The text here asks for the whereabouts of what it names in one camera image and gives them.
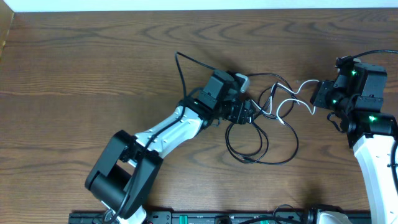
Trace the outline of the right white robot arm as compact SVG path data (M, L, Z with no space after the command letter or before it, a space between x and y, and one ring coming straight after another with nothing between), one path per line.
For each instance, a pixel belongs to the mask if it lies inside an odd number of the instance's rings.
M335 127L361 168L372 223L397 223L397 120L381 111L386 69L357 61L337 69L336 79L321 81L310 102L341 120Z

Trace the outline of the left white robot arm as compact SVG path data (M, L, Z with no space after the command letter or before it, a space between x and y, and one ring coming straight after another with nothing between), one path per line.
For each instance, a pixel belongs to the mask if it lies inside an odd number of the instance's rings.
M85 187L106 207L103 223L142 223L146 202L164 158L215 120L246 124L254 109L242 97L250 85L241 73L214 70L175 111L154 127L133 135L118 131L85 180Z

